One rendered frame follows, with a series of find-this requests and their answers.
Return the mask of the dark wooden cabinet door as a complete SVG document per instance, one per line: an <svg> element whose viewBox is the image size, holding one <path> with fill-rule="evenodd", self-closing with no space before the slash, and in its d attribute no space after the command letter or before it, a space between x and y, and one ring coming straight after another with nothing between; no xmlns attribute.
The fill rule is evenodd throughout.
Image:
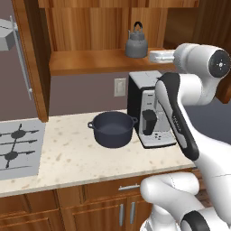
<svg viewBox="0 0 231 231"><path fill-rule="evenodd" d="M195 8L170 8L163 47L174 49L184 42L214 45L231 56L231 0L199 0Z"/></svg>

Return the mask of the grey hob with black grates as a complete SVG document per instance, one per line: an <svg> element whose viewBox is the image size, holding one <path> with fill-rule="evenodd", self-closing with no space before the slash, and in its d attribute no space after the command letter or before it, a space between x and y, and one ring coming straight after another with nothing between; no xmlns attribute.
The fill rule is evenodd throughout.
<svg viewBox="0 0 231 231"><path fill-rule="evenodd" d="M45 125L39 119L0 122L0 180L38 174Z"/></svg>

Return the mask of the wooden lower cabinet front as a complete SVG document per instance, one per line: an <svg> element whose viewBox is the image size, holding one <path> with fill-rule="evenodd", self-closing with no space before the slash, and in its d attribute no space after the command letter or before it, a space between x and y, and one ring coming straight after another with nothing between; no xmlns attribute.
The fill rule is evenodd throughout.
<svg viewBox="0 0 231 231"><path fill-rule="evenodd" d="M0 231L65 231L56 191L0 198Z"/></svg>

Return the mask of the black and silver coffee machine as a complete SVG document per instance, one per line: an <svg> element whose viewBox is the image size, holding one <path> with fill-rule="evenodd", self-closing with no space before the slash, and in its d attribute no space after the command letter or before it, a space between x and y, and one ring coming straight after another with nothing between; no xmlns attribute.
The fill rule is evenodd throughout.
<svg viewBox="0 0 231 231"><path fill-rule="evenodd" d="M134 129L144 148L162 148L176 144L168 119L155 96L158 70L130 72L127 114L137 119Z"/></svg>

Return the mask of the white wall outlet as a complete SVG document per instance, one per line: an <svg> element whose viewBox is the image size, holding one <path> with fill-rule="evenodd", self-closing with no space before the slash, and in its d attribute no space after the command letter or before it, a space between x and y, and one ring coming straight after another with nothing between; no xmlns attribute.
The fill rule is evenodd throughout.
<svg viewBox="0 0 231 231"><path fill-rule="evenodd" d="M114 96L124 97L126 92L126 79L115 79Z"/></svg>

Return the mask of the wooden lower cupboard door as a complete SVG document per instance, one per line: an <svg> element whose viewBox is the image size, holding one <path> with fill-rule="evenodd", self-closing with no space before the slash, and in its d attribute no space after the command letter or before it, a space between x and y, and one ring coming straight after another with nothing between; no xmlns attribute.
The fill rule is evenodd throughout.
<svg viewBox="0 0 231 231"><path fill-rule="evenodd" d="M85 205L64 208L61 213L66 231L125 231L119 226L119 206L126 198L108 199Z"/></svg>
<svg viewBox="0 0 231 231"><path fill-rule="evenodd" d="M130 207L135 202L134 223L130 224ZM140 231L143 222L150 216L152 205L147 203L140 195L133 195L127 198L125 231Z"/></svg>

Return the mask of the grey range hood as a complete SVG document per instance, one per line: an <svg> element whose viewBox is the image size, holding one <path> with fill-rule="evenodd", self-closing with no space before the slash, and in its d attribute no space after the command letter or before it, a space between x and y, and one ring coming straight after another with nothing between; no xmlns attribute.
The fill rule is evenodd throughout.
<svg viewBox="0 0 231 231"><path fill-rule="evenodd" d="M9 51L15 45L14 29L10 21L0 19L0 51Z"/></svg>

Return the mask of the wooden drawer front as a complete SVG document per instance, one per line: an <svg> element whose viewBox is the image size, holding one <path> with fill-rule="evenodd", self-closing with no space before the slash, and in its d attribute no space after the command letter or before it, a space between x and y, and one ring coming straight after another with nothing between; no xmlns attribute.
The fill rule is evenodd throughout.
<svg viewBox="0 0 231 231"><path fill-rule="evenodd" d="M134 184L139 184L143 179L146 178L146 175L136 176L131 178L119 179L119 180L108 180L97 183L91 183L84 186L85 199L99 199L107 197L117 197L120 195L126 194L139 194L140 189L131 189L125 191L119 191L120 186L129 186Z"/></svg>

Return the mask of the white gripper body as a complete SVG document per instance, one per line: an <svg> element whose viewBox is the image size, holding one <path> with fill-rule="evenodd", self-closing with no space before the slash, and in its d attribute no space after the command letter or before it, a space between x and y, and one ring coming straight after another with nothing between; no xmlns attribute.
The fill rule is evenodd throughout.
<svg viewBox="0 0 231 231"><path fill-rule="evenodd" d="M150 51L149 61L153 63L173 63L174 50Z"/></svg>

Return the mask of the dark blue pot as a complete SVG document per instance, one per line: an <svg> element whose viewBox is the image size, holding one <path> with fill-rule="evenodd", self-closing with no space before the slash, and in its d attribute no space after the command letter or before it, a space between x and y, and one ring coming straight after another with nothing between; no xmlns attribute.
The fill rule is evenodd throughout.
<svg viewBox="0 0 231 231"><path fill-rule="evenodd" d="M137 122L136 117L118 111L108 111L95 116L88 122L88 128L94 131L95 140L101 146L121 148L131 141Z"/></svg>

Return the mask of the open wooden wall cabinet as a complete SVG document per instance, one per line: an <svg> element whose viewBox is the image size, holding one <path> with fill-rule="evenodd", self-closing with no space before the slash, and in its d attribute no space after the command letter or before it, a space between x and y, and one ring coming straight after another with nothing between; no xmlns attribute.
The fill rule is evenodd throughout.
<svg viewBox="0 0 231 231"><path fill-rule="evenodd" d="M161 50L168 12L189 9L199 0L38 0L51 46L53 76L171 69L171 64L125 56L128 32L143 24L150 50Z"/></svg>

